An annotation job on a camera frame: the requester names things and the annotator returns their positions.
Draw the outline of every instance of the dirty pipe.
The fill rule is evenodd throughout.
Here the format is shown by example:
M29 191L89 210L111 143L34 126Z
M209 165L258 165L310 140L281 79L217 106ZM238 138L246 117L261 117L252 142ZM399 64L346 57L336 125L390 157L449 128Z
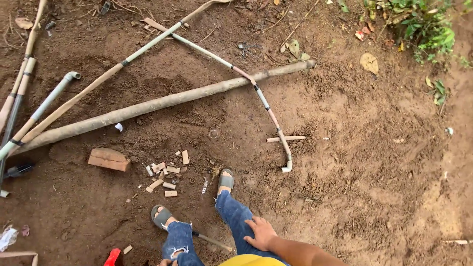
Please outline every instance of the dirty pipe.
M18 87L20 86L21 79L23 78L23 73L25 72L26 63L28 59L31 57L31 52L33 51L33 46L35 45L38 24L41 20L41 16L43 15L44 6L46 5L46 0L40 0L38 5L38 12L36 13L36 20L35 24L33 25L31 32L28 37L28 43L26 44L25 50L25 57L23 58L23 62L21 63L20 71L18 72L17 79L13 84L13 89L11 90L10 94L7 96L7 100L3 104L0 110L0 132L3 131L3 127L7 122L8 114L10 113L11 107L13 102L15 101L15 97L17 96Z
M32 139L34 139L37 135L39 135L41 132L43 132L46 127L51 125L52 122L56 121L62 114L64 114L67 110L69 110L71 107L73 107L77 102L79 102L80 99L82 99L87 93L91 92L93 89L95 89L98 85L102 84L104 81L109 79L111 76L113 76L115 73L117 73L120 69L122 69L124 66L128 65L133 59L137 58L140 54L144 53L147 51L149 48L151 48L153 45L157 44L159 41L164 39L166 36L168 36L170 33L173 31L177 30L181 25L183 25L186 21L190 20L191 17L195 16L196 14L204 11L206 8L208 8L210 5L213 3L228 3L233 0L211 0L206 2L205 4L201 5L198 9L196 9L194 12L191 14L187 15L185 18L183 18L181 21L177 22L174 26L170 27L169 30L161 33L158 37L154 38L152 41L150 41L147 45L143 46L141 49L127 57L125 60L123 60L121 63L116 64L114 67L111 69L107 70L102 76L98 77L95 81L93 81L89 86L87 86L85 89L83 89L79 94L74 96L72 99L67 101L65 104L57 108L52 114L50 114L47 118L45 118L41 123L39 123L36 127L34 127L30 132L28 132L23 138L21 138L22 143L28 143ZM18 149L20 146L15 145L13 146L12 151L15 151Z
M308 68L313 68L314 66L314 60L307 60L304 62L297 62L294 64L285 65L274 69L263 70L261 72L253 74L252 77L254 80L259 81L270 77L276 77ZM207 85L201 88L167 95L161 98L118 109L107 114L92 117L84 121L65 125L55 129L50 129L46 132L41 133L29 143L21 146L20 149L13 153L13 155L35 149L43 145L58 142L60 140L67 139L73 136L77 136L104 126L115 124L126 119L137 117L139 115L154 112L166 107L175 106L181 103L189 102L217 93L225 92L247 84L250 84L250 81L246 78L234 78L231 80L221 81L219 83Z
M149 18L146 18L145 19L145 22L148 23L150 26L160 30L160 31L167 31L167 29L165 27L163 27L162 25L160 25L159 23L149 19ZM170 34L174 39L177 39L181 42L183 42L184 44L187 44L189 45L190 47L212 57L213 59L217 60L218 62L226 65L227 67L229 67L230 69L234 70L235 72L237 72L238 74L242 75L243 77L247 78L250 80L251 84L253 85L254 89L256 90L256 94L258 95L258 97L260 98L261 102L263 103L263 106L264 108L266 109L266 111L268 111L268 114L272 120L272 122L274 123L274 125L276 126L276 131L278 132L278 135L279 135L279 138L281 139L281 142L282 142L282 146L284 147L284 150L286 151L287 153L287 157L288 157L288 161L287 161L287 166L286 167L282 167L282 172L283 173L288 173L288 172L291 172L292 170L292 154L291 154L291 150L289 149L289 145L288 145L288 142L286 141L286 138L284 137L284 133L282 132L282 129L281 127L279 126L279 123L278 123L278 120L276 119L276 116L274 115L274 113L272 112L269 104L268 104L268 101L266 100L266 98L264 97L263 95L263 92L260 90L260 87L258 86L258 84L256 83L256 81L250 76L248 75L247 73L245 73L243 70L239 69L238 67L230 64L229 62L223 60L222 58L218 57L217 55L205 50L204 48L196 45L195 43L189 41L189 40L186 40L184 38L182 38L181 36L175 34L175 33L171 33Z
M30 130L30 128L38 121L39 117L44 113L46 108L56 99L56 97L64 90L66 85L72 79L80 79L81 75L77 72L71 71L67 73L64 78L59 82L59 84L53 89L53 91L46 97L38 109L33 113L31 118L26 122L26 124L18 131L18 133L13 136L13 138L7 143L4 144L0 150L0 158L4 158L8 152L15 146L21 146L21 138Z
M36 59L30 57L28 62L26 63L25 71L23 72L23 76L21 78L20 86L18 87L18 94L15 97L15 102L13 103L13 108L11 109L11 114L8 119L7 127L5 128L5 134L3 135L2 146L8 143L8 140L11 138L11 134L13 132L13 128L15 127L15 122L17 121L17 114L18 109L21 106L21 102L23 100L23 96L26 92L26 87L28 86L29 77L33 68L35 67ZM0 188L3 182L3 170L5 170L5 161L7 158L3 157L0 159ZM1 193L0 196L8 196L8 193Z

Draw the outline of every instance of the brown soil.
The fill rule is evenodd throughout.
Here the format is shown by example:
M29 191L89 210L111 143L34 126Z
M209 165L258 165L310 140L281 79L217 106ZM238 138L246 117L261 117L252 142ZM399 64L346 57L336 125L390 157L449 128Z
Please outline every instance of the brown soil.
M37 2L3 1L1 25L6 27L9 14L33 20ZM147 8L169 27L204 2L132 4ZM52 37L42 30L36 41L38 63L17 128L65 73L78 71L83 78L72 82L46 115L150 40L138 21L140 14L111 10L99 18L81 17L78 26L75 18L93 4L49 1L48 18L57 13L68 21L57 21ZM287 62L288 52L279 53L279 44L313 2L270 3L258 12L238 8L242 4L215 5L193 18L188 30L177 32L199 42L217 26L199 45L249 72L281 65L265 52ZM288 5L292 13L277 26L256 33L272 25L265 19L276 21ZM158 203L178 219L192 221L196 231L233 245L213 207L217 182L200 193L212 160L235 171L235 198L270 220L281 236L321 246L350 265L473 265L471 245L442 243L473 239L472 71L456 62L448 73L431 70L413 62L409 52L383 50L369 39L360 42L353 36L359 30L357 20L357 15L340 12L336 3L320 1L293 35L317 66L309 74L261 82L286 135L308 137L290 143L291 173L280 172L285 164L281 145L264 141L275 135L275 129L254 90L235 89L124 121L122 133L109 126L9 159L8 167L25 161L36 167L24 177L4 182L3 188L12 195L2 200L0 222L31 228L28 237L18 237L8 250L34 250L41 265L100 265L112 248L131 244L133 250L124 256L126 265L143 265L147 260L155 265L166 239L149 218ZM139 25L133 27L132 21ZM468 56L473 51L473 16L459 22L455 52ZM13 27L21 32L14 22ZM20 43L16 33L6 38L10 44ZM262 49L250 49L253 55L244 59L237 48L241 42L258 43ZM1 49L1 99L12 88L23 51L23 47ZM377 79L359 64L365 52L377 57ZM452 90L441 115L426 94L426 75L443 79ZM235 76L177 41L165 40L89 93L51 128ZM451 137L444 132L447 126L455 130ZM210 129L220 129L222 135L210 139ZM401 138L402 143L393 141ZM121 173L88 165L95 147L126 154L132 169ZM164 198L159 189L157 194L138 189L151 183L144 166L162 161L180 165L174 153L185 149L192 163L178 184L178 197ZM125 200L135 193L127 204ZM305 202L306 197L317 200ZM208 265L234 255L201 239L194 243Z

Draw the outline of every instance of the ripped jeans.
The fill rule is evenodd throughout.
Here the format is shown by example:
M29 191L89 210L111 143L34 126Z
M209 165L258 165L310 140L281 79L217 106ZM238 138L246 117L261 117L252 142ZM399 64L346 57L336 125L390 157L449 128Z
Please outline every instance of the ripped jeans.
M236 253L241 254L255 254L262 257L273 257L284 262L279 256L272 252L261 251L243 240L244 236L254 238L253 230L245 223L245 220L251 220L253 214L248 207L244 206L230 195L230 192L223 190L216 200L215 208L222 217L223 221L230 227L233 239L235 240ZM185 222L172 222L167 226L166 242L163 245L163 259L176 260L179 266L204 266L201 259L197 256L194 250L192 240L192 225ZM183 252L173 256L176 251Z

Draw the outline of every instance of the red object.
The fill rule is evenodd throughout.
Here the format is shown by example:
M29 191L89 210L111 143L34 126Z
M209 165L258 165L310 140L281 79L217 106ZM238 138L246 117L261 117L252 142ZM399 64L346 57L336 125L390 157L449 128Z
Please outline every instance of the red object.
M119 248L114 248L110 252L110 256L108 256L107 261L105 261L104 266L118 266L118 264L115 264L118 260L118 256L120 255L121 250Z

